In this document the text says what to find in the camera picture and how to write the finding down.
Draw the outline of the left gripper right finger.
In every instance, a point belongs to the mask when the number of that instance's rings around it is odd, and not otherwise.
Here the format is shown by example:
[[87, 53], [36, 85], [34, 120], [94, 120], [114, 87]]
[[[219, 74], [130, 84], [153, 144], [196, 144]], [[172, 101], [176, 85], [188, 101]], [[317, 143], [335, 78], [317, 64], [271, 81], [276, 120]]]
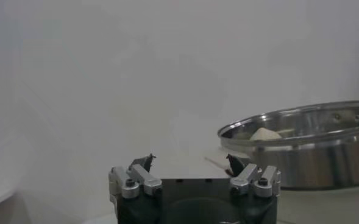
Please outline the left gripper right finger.
[[237, 191], [238, 195], [248, 194], [252, 191], [256, 197], [278, 197], [281, 188], [281, 171], [275, 166], [260, 166], [252, 163], [249, 158], [240, 158], [228, 154], [233, 176], [229, 181], [230, 188]]

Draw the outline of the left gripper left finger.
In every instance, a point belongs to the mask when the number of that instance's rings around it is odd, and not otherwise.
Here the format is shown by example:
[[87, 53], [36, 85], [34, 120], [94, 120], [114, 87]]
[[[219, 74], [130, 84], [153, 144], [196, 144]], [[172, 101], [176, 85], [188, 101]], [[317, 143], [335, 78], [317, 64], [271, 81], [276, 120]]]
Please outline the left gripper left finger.
[[112, 167], [108, 173], [109, 199], [116, 196], [134, 199], [144, 192], [147, 196], [158, 197], [163, 189], [163, 181], [150, 174], [153, 154], [134, 159], [128, 168]]

